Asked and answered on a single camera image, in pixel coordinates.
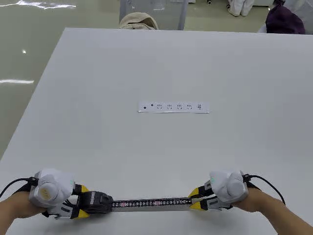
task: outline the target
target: power strip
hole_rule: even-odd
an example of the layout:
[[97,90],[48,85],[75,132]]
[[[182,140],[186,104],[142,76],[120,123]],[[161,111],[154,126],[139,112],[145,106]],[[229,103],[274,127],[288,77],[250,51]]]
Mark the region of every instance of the power strip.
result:
[[142,101],[138,105],[139,113],[196,113],[208,114],[208,102],[155,102]]

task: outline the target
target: hand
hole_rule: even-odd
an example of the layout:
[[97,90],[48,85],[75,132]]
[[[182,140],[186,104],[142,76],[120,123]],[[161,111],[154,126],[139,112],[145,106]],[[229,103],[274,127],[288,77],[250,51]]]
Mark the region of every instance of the hand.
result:
[[17,192],[6,199],[6,204],[13,218],[28,218],[45,212],[46,208],[36,207],[28,200],[29,192]]
[[261,210],[262,203],[268,195],[256,188],[249,188],[248,196],[241,202],[233,203],[246,212],[258,212]]

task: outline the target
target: beige cap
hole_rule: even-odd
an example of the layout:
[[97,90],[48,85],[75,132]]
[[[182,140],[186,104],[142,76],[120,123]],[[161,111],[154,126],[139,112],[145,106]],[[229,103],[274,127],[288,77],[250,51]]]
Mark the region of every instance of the beige cap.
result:
[[121,20],[119,28],[155,30],[158,29],[158,26],[156,21],[147,13],[133,12]]

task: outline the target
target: white table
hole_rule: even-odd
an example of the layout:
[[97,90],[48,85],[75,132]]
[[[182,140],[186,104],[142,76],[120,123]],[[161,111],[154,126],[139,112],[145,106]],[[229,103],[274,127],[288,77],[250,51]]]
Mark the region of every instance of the white table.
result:
[[[311,42],[305,35],[68,28],[0,162],[0,187],[54,167],[114,199],[187,196],[209,171],[234,168],[265,176],[312,224]],[[209,101],[212,112],[139,114],[141,100]],[[15,221],[8,234],[275,231],[261,215],[232,209],[80,221],[38,215]]]

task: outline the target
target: shiny floor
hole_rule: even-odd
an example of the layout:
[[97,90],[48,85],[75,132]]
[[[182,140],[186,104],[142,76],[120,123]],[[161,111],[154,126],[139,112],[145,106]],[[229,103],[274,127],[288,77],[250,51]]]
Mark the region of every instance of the shiny floor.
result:
[[[267,13],[254,7],[235,18],[226,0],[197,0],[188,5],[185,30],[256,32]],[[64,28],[117,28],[118,19],[118,0],[0,1],[0,158]]]

